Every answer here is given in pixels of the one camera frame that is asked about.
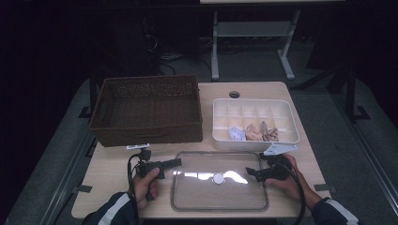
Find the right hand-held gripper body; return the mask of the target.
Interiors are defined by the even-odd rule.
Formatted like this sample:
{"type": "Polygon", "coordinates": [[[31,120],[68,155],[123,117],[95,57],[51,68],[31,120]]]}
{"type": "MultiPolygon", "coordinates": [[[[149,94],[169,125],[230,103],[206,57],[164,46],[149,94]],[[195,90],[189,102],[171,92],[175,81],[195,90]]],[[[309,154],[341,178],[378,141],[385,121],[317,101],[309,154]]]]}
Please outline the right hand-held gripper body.
{"type": "Polygon", "coordinates": [[[290,175],[292,165],[284,154],[297,149],[298,148],[294,144],[271,144],[263,153],[260,154],[260,158],[267,163],[268,168],[264,174],[259,176],[265,176],[267,179],[273,178],[281,181],[285,180],[290,175]]]}

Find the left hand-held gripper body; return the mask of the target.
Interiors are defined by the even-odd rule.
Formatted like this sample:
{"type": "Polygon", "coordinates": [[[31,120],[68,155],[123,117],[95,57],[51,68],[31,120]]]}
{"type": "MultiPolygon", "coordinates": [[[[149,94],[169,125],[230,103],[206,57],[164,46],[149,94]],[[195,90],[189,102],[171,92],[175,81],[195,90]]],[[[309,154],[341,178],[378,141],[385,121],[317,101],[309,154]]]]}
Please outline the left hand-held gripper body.
{"type": "MultiPolygon", "coordinates": [[[[160,169],[160,173],[157,176],[157,180],[160,178],[163,178],[164,176],[164,170],[161,165],[160,161],[151,161],[151,151],[147,149],[148,144],[145,145],[134,145],[134,146],[128,146],[129,150],[138,150],[138,153],[134,153],[129,159],[128,159],[128,183],[129,183],[129,189],[128,193],[129,195],[135,200],[135,192],[134,192],[134,186],[133,186],[133,177],[135,175],[139,175],[141,177],[146,176],[150,171],[152,171],[155,168],[160,169]]],[[[149,192],[146,194],[146,199],[151,202],[155,198],[153,198],[149,192]]]]}

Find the white divided storage box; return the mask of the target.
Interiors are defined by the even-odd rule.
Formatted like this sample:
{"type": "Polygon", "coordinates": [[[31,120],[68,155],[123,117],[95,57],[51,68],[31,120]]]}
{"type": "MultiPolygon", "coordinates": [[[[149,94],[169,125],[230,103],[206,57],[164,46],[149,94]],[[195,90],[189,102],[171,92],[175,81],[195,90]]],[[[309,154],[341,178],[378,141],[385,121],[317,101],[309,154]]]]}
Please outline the white divided storage box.
{"type": "Polygon", "coordinates": [[[264,151],[271,144],[296,144],[299,132],[290,104],[280,99],[218,98],[213,101],[212,136],[219,150],[264,151]],[[253,123],[258,129],[262,121],[268,128],[279,130],[277,142],[232,141],[229,128],[246,130],[253,123]]]}

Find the beige sheer sock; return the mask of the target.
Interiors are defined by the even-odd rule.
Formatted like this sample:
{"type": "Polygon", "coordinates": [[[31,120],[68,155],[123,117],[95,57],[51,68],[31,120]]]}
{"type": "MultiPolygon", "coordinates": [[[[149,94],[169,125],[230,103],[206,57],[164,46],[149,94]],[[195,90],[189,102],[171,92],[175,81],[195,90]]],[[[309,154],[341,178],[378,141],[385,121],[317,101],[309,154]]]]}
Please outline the beige sheer sock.
{"type": "Polygon", "coordinates": [[[265,121],[262,121],[259,125],[260,133],[264,142],[277,142],[279,140],[279,130],[277,128],[268,128],[265,121]]]}

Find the clear plastic box lid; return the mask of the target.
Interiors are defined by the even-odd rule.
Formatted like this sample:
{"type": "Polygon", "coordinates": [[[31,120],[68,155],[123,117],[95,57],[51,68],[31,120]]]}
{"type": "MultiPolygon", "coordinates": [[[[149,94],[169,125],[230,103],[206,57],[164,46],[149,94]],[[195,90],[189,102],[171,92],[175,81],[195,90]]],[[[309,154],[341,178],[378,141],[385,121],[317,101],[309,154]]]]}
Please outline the clear plastic box lid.
{"type": "Polygon", "coordinates": [[[268,207],[264,186],[248,169],[263,168],[250,152],[181,152],[174,168],[171,205],[177,211],[262,211],[268,207]]]}

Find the white sock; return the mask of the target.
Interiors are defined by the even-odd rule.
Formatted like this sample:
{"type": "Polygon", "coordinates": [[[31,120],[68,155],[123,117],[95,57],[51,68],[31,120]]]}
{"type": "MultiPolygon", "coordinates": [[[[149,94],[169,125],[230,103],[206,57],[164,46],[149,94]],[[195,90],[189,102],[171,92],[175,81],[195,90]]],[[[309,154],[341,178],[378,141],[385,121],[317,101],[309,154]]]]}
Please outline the white sock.
{"type": "Polygon", "coordinates": [[[246,133],[238,127],[229,128],[229,136],[232,141],[243,142],[246,140],[246,133]]]}

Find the brown wicker basket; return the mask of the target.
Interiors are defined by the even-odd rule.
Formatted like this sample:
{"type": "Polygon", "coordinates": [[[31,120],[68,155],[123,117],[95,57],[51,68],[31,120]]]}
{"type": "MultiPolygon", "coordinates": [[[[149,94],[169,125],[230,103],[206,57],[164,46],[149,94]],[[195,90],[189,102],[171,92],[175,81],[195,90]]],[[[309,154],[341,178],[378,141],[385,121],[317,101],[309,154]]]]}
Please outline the brown wicker basket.
{"type": "Polygon", "coordinates": [[[90,130],[105,147],[199,143],[202,123],[194,75],[112,78],[101,87],[90,130]]]}

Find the person's right hand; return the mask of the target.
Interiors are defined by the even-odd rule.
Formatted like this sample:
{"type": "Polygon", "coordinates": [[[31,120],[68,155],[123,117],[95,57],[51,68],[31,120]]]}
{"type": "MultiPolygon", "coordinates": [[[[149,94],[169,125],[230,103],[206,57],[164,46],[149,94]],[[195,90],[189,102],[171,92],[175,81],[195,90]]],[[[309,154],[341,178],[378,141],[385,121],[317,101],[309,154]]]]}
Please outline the person's right hand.
{"type": "MultiPolygon", "coordinates": [[[[303,174],[298,169],[296,160],[288,154],[284,154],[284,156],[292,164],[293,173],[297,176],[297,178],[302,186],[307,208],[310,211],[313,211],[314,207],[322,200],[322,198],[310,188],[310,186],[308,185],[307,181],[305,180],[303,174]]],[[[292,198],[296,201],[301,200],[299,186],[292,176],[289,176],[288,178],[286,178],[283,181],[269,178],[266,180],[266,184],[280,189],[287,196],[289,196],[290,198],[292,198]]]]}

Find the person's left hand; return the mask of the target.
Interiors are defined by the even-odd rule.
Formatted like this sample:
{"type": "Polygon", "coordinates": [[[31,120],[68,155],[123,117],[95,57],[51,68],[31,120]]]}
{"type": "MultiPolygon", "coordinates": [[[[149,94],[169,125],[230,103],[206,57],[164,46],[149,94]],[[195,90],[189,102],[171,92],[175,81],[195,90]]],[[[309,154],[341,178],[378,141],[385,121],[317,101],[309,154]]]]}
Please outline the person's left hand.
{"type": "Polygon", "coordinates": [[[144,177],[139,175],[135,175],[133,177],[132,181],[135,192],[135,200],[139,210],[144,209],[148,204],[148,200],[146,199],[147,192],[149,192],[153,198],[157,198],[159,196],[157,180],[159,173],[160,169],[155,168],[144,177]]]}

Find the black metal stand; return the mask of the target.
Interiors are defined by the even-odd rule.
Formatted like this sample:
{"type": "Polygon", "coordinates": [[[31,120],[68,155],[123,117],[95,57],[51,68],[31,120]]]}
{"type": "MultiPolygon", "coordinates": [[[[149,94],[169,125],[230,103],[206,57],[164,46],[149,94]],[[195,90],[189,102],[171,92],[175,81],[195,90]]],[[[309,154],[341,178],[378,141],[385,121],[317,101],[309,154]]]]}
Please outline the black metal stand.
{"type": "Polygon", "coordinates": [[[97,82],[96,82],[96,75],[95,75],[95,72],[92,71],[89,76],[90,105],[82,108],[82,110],[79,114],[79,118],[90,119],[92,117],[93,112],[95,110],[96,103],[97,103],[97,91],[98,91],[98,86],[97,86],[97,82]]]}
{"type": "Polygon", "coordinates": [[[356,76],[353,68],[350,67],[346,75],[345,89],[345,114],[352,123],[358,120],[370,120],[371,117],[362,106],[355,105],[356,76]]]}

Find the white metal stand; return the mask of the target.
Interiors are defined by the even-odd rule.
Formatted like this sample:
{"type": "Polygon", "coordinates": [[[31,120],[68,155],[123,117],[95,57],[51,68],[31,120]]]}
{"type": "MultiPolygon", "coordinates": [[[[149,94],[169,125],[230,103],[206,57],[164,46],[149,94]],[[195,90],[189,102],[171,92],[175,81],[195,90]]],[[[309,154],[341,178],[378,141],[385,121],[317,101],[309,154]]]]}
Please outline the white metal stand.
{"type": "Polygon", "coordinates": [[[296,79],[287,58],[288,50],[299,20],[300,11],[296,10],[290,21],[277,22],[220,22],[218,12],[213,16],[212,51],[211,51],[211,80],[220,78],[218,60],[219,38],[285,38],[284,46],[277,51],[288,80],[296,79]]]}

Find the grey metal floor rail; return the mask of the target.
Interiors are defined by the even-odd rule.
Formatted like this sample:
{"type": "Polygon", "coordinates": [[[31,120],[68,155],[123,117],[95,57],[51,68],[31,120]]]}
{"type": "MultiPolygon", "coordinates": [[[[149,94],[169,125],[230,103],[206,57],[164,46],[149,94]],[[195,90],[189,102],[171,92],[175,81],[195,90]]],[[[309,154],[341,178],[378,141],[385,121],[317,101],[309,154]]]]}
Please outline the grey metal floor rail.
{"type": "Polygon", "coordinates": [[[336,95],[332,95],[331,97],[336,104],[336,107],[344,117],[344,120],[347,123],[348,128],[354,135],[357,143],[359,144],[361,151],[365,155],[370,169],[374,174],[374,178],[379,184],[385,198],[390,205],[390,208],[398,217],[398,189],[393,185],[392,181],[386,174],[385,170],[377,159],[371,145],[365,140],[365,136],[362,134],[357,121],[355,119],[352,119],[345,111],[344,102],[341,100],[340,97],[336,95]]]}
{"type": "Polygon", "coordinates": [[[57,221],[57,218],[68,204],[68,200],[73,195],[74,189],[76,188],[73,184],[75,171],[79,167],[81,159],[92,148],[94,142],[94,136],[89,133],[84,134],[80,139],[39,225],[54,225],[57,221]]]}

